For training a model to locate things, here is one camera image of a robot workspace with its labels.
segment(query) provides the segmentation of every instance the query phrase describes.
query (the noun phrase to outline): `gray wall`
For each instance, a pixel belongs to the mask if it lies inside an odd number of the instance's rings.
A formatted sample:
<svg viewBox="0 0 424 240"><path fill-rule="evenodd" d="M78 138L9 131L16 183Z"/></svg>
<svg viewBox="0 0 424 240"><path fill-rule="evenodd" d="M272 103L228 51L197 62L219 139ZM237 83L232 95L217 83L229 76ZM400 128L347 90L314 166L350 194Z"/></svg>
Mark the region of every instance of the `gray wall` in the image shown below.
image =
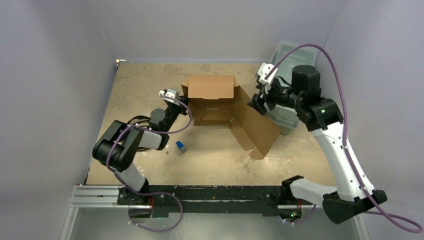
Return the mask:
<svg viewBox="0 0 424 240"><path fill-rule="evenodd" d="M116 58L268 60L278 40L323 45L348 0L87 0Z"/></svg>
<svg viewBox="0 0 424 240"><path fill-rule="evenodd" d="M424 2L351 0L324 48L337 66L349 113L349 138L370 180L389 198L383 208L424 224ZM323 54L326 97L339 101ZM423 239L368 216L372 239Z"/></svg>
<svg viewBox="0 0 424 240"><path fill-rule="evenodd" d="M83 0L0 2L0 239L58 239L114 59Z"/></svg>

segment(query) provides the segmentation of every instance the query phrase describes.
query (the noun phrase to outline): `blue object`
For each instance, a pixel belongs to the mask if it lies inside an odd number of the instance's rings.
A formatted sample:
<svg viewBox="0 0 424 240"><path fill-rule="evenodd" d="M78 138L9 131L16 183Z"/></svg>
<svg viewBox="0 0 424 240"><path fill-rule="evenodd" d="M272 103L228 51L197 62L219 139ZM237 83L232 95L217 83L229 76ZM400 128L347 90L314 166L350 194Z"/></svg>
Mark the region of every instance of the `blue object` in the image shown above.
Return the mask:
<svg viewBox="0 0 424 240"><path fill-rule="evenodd" d="M185 153L187 151L186 147L184 146L184 144L180 141L176 142L176 146L178 147L178 149L182 152Z"/></svg>

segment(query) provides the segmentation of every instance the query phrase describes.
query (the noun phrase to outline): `table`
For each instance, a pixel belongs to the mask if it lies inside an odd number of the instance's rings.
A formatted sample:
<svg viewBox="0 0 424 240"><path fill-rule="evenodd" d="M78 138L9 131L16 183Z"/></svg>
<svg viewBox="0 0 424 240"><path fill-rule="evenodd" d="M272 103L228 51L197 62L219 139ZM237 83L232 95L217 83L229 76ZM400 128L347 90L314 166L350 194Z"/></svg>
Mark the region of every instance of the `table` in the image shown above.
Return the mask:
<svg viewBox="0 0 424 240"><path fill-rule="evenodd" d="M136 115L149 116L166 104L160 90L181 89L189 74L234 75L249 96L257 90L255 72L260 64L236 63L120 63L99 137L114 120L127 122ZM180 116L171 128L183 127ZM187 148L181 153L175 142ZM162 151L138 152L137 169L151 185L280 185L282 180L302 175L310 181L335 185L325 156L304 124L290 135L280 135L262 160L249 157L230 130L219 126L190 126L172 134ZM119 182L97 160L88 173L88 185L117 185Z"/></svg>

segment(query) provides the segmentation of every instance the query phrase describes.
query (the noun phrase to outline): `beige table surface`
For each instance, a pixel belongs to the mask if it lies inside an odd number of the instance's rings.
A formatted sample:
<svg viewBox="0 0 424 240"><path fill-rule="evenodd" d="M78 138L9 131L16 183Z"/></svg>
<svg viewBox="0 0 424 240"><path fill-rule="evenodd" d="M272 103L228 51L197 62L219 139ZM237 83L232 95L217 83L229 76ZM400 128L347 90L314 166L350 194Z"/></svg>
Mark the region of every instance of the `beige table surface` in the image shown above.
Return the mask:
<svg viewBox="0 0 424 240"><path fill-rule="evenodd" d="M101 125L99 136L114 120L127 122L136 115L149 116L166 104L160 90L179 88L189 74L234 75L249 96L255 89L259 64L154 64L121 63ZM182 116L171 130L188 121ZM181 153L175 142L187 148ZM135 165L152 185L280 185L295 175L324 185L335 185L333 174L318 143L304 124L290 135L280 135L262 160L249 157L226 127L190 126L172 134L162 151L138 152ZM97 160L93 160L88 185L115 185L119 182Z"/></svg>

